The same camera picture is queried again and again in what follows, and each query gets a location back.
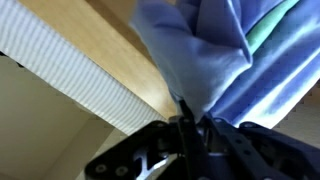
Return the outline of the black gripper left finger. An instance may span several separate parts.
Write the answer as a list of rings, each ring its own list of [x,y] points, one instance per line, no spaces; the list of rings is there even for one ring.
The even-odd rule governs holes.
[[[182,114],[168,123],[155,120],[91,160],[84,169],[85,180],[139,180],[166,164],[172,154],[183,154],[181,128],[193,123],[186,102],[179,102]]]

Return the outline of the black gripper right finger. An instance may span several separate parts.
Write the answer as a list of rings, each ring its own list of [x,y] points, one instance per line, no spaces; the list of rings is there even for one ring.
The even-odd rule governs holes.
[[[218,118],[206,122],[261,180],[320,180],[319,149],[253,122],[238,128]]]

